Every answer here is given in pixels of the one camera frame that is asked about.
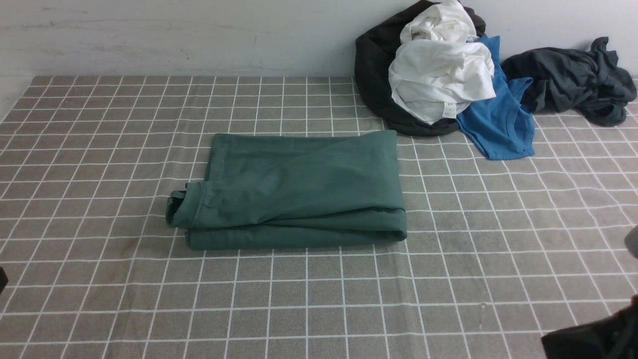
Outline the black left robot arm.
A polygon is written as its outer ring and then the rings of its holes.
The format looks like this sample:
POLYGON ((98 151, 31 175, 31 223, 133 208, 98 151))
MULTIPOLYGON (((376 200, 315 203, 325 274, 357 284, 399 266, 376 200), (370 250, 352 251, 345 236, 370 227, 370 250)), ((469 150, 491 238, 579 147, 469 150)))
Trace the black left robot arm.
POLYGON ((0 294, 1 295, 2 295, 2 292, 5 290, 8 282, 9 282, 9 279, 7 277, 6 271, 4 270, 4 268, 0 267, 0 294))

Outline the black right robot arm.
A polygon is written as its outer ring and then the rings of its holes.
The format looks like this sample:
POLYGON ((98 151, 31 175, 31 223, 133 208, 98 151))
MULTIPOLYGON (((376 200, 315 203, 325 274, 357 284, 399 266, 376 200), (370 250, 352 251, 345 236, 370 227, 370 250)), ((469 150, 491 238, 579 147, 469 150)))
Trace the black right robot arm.
POLYGON ((550 332, 541 343, 548 359, 636 359, 638 296, 611 316, 550 332))

